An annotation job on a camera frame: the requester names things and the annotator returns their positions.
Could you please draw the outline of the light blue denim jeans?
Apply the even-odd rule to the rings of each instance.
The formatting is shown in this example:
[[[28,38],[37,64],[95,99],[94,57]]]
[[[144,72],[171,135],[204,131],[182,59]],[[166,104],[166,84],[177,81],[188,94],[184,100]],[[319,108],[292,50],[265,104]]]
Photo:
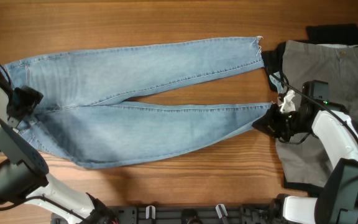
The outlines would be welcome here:
[[[263,67],[259,37],[78,50],[5,64],[15,87],[43,94],[19,134],[36,149],[103,169],[152,162],[251,130],[269,103],[155,105],[138,96]]]

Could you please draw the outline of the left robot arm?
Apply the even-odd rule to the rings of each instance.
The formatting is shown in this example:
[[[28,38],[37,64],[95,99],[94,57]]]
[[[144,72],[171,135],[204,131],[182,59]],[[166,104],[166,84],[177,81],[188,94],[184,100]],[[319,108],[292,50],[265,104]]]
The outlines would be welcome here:
[[[100,200],[73,190],[50,174],[44,158],[18,134],[17,126],[42,98],[28,86],[13,88],[0,64],[0,211],[29,204],[67,223],[118,223],[118,217]]]

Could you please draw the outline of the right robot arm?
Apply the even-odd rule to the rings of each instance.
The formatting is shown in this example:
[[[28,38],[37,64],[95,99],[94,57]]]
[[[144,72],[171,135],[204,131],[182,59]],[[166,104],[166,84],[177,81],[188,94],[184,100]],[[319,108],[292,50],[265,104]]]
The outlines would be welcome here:
[[[358,135],[348,115],[311,104],[281,113],[274,104],[253,127],[286,141],[294,134],[314,134],[332,164],[333,172],[319,197],[285,197],[284,219],[295,223],[358,223]]]

